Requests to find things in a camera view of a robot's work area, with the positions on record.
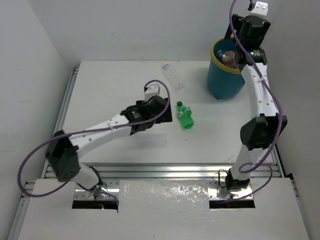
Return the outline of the orange label bottle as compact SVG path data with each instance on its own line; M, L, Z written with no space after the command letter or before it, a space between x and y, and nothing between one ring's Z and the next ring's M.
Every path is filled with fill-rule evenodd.
M232 69L237 69L238 66L236 64L236 53L232 50L226 51L222 54L222 62L225 66L232 68Z

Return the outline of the clear unlabelled plastic bottle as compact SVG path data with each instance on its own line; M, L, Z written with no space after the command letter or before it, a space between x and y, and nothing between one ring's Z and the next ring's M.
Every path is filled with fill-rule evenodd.
M185 87L185 80L172 65L170 65L169 63L165 63L161 68L164 77L171 84L175 91L182 90Z

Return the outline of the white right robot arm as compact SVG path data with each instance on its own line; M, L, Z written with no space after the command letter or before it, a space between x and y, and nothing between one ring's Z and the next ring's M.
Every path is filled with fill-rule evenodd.
M267 77L267 56L261 48L270 22L261 16L231 14L225 38L234 37L235 63L248 89L251 119L240 129L242 143L225 177L227 191L248 187L251 172L260 167L276 144L288 120Z

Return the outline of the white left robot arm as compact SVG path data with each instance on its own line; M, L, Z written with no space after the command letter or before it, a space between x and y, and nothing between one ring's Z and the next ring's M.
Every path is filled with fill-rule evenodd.
M149 100L139 100L113 118L78 134L68 136L63 130L57 131L48 145L45 157L59 182L74 182L90 192L105 194L107 185L98 171L82 164L80 158L115 139L172 120L170 98L156 95Z

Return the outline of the green Sprite bottle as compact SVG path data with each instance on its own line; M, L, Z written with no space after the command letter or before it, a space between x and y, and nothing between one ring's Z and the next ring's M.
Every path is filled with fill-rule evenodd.
M181 101L176 103L177 106L177 117L184 129L191 129L195 122L192 118L192 111L190 107L183 105Z

